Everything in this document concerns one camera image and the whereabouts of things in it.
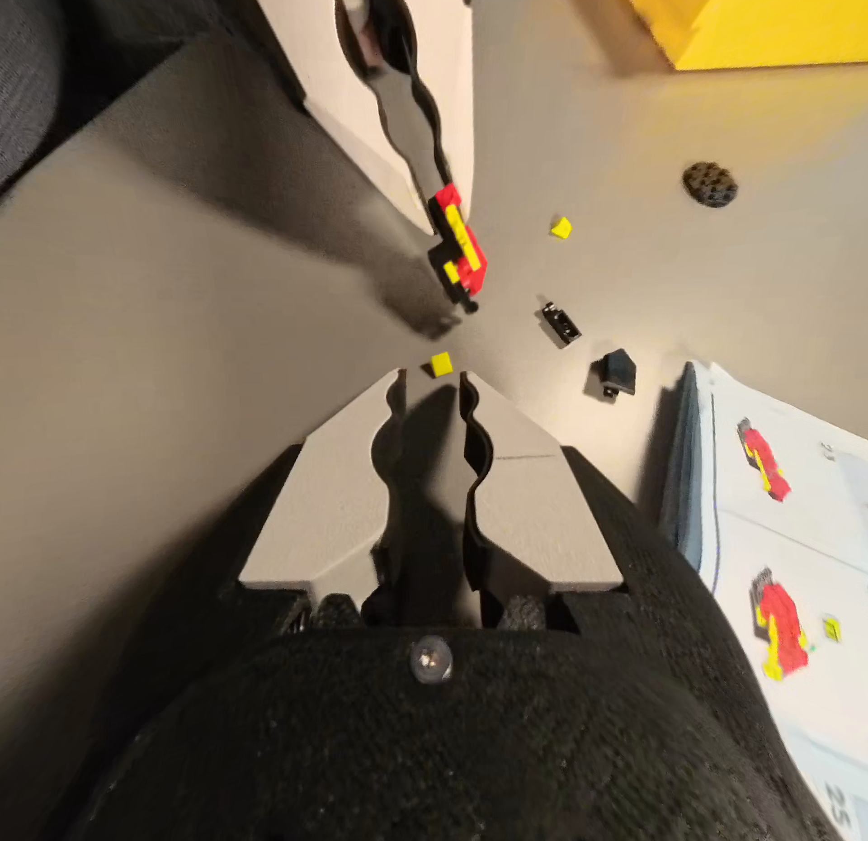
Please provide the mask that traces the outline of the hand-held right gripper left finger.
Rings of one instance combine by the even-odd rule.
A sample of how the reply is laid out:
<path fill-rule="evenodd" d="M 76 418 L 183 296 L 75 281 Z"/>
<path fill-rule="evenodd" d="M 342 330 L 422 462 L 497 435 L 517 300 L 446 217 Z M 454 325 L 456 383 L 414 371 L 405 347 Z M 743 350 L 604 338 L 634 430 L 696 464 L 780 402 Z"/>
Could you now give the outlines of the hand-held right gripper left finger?
<path fill-rule="evenodd" d="M 310 433 L 247 557 L 255 591 L 295 590 L 318 608 L 346 595 L 362 608 L 394 568 L 386 473 L 406 407 L 406 370 L 393 369 Z"/>

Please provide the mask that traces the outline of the round black lego piece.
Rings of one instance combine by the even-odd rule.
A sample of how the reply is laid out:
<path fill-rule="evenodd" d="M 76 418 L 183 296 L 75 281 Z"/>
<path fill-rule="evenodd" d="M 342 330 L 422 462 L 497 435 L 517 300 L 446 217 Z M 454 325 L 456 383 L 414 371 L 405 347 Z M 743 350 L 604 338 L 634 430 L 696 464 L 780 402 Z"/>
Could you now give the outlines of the round black lego piece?
<path fill-rule="evenodd" d="M 681 176 L 689 196 L 700 206 L 721 209 L 736 199 L 739 185 L 732 174 L 715 162 L 700 161 L 689 165 Z"/>

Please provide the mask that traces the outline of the lego instruction booklet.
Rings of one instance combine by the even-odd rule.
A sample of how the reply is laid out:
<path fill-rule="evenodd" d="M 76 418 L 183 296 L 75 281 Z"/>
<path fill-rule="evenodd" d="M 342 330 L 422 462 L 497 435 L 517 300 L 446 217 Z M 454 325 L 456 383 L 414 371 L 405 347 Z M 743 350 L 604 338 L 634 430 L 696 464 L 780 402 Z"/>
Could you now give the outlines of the lego instruction booklet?
<path fill-rule="evenodd" d="M 660 526 L 716 599 L 797 769 L 867 832 L 866 440 L 686 364 Z"/>

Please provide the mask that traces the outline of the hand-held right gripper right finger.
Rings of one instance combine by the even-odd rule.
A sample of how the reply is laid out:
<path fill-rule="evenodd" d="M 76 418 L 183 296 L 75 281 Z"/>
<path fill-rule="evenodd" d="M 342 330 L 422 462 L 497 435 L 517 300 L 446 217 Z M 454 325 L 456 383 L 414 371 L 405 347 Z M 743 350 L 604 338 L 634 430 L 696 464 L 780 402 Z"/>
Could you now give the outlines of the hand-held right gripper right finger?
<path fill-rule="evenodd" d="M 460 375 L 460 413 L 475 473 L 462 537 L 471 589 L 505 608 L 623 586 L 558 440 L 473 372 Z"/>

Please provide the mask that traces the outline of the black clip lego piece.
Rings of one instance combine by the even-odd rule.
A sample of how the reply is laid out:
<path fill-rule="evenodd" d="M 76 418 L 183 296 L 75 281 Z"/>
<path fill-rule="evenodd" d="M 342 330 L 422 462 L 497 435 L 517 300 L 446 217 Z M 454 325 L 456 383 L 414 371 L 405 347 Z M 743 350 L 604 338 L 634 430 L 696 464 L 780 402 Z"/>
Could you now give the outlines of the black clip lego piece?
<path fill-rule="evenodd" d="M 582 337 L 582 332 L 576 323 L 559 305 L 548 302 L 541 308 L 541 314 L 563 346 L 569 346 Z"/>

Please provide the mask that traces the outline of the red yellow lego body assembly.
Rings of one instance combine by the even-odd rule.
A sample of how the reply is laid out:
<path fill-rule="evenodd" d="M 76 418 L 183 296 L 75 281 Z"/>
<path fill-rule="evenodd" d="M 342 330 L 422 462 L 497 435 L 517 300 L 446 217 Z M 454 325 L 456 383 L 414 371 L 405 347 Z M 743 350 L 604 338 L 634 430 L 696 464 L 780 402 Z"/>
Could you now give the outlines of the red yellow lego body assembly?
<path fill-rule="evenodd" d="M 453 182 L 429 198 L 428 213 L 439 240 L 428 251 L 429 263 L 450 302 L 474 314 L 488 261 L 462 216 L 462 197 Z"/>

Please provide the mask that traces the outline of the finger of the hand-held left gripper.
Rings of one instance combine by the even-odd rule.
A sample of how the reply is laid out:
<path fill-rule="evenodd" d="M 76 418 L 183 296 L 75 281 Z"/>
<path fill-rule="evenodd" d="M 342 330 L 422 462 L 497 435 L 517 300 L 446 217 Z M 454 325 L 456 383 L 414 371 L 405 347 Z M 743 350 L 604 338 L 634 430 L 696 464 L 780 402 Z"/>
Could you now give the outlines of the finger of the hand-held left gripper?
<path fill-rule="evenodd" d="M 432 131 L 442 184 L 453 184 L 469 218 L 475 169 L 472 0 L 396 0 L 409 35 L 414 98 Z"/>
<path fill-rule="evenodd" d="M 256 1 L 298 80 L 309 115 L 395 209 L 433 235 L 408 164 L 387 137 L 377 96 L 342 45 L 340 0 Z"/>

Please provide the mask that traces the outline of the person's left hand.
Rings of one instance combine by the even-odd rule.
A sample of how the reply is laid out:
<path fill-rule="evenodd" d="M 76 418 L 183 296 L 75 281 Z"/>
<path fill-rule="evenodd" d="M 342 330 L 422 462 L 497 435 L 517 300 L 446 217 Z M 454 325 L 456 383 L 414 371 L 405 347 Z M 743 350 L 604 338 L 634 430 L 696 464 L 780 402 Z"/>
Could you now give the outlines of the person's left hand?
<path fill-rule="evenodd" d="M 362 19 L 360 14 L 356 14 L 351 19 L 351 24 L 365 70 L 369 73 L 379 72 L 383 66 L 383 55 L 373 17 L 368 14 Z"/>

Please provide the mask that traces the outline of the black wedge lego piece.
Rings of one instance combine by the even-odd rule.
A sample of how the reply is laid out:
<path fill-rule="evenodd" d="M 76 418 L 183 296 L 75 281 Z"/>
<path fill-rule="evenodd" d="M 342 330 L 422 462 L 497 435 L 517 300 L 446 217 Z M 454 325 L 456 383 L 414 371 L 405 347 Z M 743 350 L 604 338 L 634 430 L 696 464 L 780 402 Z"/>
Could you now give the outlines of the black wedge lego piece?
<path fill-rule="evenodd" d="M 633 397 L 636 391 L 636 363 L 624 348 L 616 348 L 590 364 L 586 394 L 614 402 L 619 396 Z"/>

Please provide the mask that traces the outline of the person's leg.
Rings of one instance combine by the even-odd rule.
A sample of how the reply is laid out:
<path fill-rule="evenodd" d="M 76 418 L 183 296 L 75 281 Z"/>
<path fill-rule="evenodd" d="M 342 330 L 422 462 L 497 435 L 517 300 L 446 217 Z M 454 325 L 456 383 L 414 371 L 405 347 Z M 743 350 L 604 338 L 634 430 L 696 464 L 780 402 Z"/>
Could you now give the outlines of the person's leg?
<path fill-rule="evenodd" d="M 68 136 L 228 15 L 219 0 L 59 0 L 64 49 L 57 130 Z"/>

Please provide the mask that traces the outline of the person's torso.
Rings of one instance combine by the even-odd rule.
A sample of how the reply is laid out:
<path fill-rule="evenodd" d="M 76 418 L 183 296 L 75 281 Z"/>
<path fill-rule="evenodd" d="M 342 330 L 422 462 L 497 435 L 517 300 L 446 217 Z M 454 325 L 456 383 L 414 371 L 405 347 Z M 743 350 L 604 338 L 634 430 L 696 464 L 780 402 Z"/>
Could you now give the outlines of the person's torso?
<path fill-rule="evenodd" d="M 1 0 L 1 182 L 37 151 L 56 116 L 66 62 L 59 0 Z"/>

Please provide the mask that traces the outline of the yellow plastic bin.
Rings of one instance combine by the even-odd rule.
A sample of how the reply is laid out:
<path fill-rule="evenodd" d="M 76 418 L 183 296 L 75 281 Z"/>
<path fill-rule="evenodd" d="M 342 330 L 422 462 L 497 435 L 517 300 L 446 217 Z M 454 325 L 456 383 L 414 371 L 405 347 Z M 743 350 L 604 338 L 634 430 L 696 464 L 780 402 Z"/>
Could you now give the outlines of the yellow plastic bin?
<path fill-rule="evenodd" d="M 673 68 L 867 61 L 867 0 L 629 0 Z"/>

